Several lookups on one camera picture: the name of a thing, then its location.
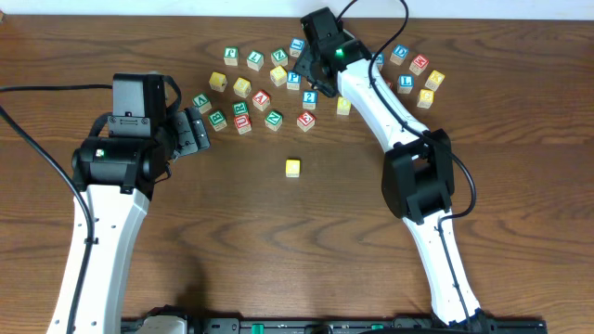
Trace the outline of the green R block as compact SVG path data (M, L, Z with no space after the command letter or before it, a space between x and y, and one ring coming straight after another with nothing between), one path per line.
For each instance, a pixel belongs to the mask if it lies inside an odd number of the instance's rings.
M249 113L248 105L245 101L233 103L232 109L235 117L246 115Z

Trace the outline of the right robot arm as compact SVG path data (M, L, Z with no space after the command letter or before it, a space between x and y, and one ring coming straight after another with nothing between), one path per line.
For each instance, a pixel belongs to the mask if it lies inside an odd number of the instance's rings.
M381 77L358 40L311 42L294 66L315 90L349 100L384 151L381 193L411 233L428 278L433 314L447 327L469 328L481 306L466 277L453 231L455 166L444 130L430 131Z

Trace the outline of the yellow C block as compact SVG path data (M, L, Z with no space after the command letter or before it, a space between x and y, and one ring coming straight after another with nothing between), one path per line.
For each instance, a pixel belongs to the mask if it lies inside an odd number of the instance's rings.
M285 174L288 178L299 177L301 173L301 161L295 159L286 160Z

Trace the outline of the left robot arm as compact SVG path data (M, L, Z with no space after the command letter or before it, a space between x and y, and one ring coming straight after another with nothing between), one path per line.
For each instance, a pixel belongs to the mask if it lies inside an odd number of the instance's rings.
M75 209L74 229L58 302L47 333L119 333L123 297L136 237L149 208L149 199L135 190L123 194L116 186L89 186L82 193L98 226L97 243L84 261L86 222L81 208ZM81 265L86 265L73 324L68 321Z

